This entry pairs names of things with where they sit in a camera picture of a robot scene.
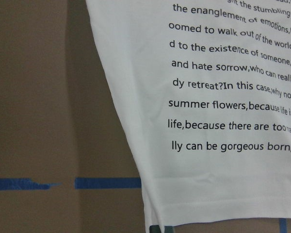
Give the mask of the white long-sleeve printed shirt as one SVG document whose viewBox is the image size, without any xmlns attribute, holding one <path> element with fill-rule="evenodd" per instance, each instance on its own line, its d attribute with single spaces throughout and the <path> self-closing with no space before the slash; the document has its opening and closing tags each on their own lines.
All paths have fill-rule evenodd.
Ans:
<svg viewBox="0 0 291 233">
<path fill-rule="evenodd" d="M 145 225 L 291 218 L 291 0 L 89 0 Z"/>
</svg>

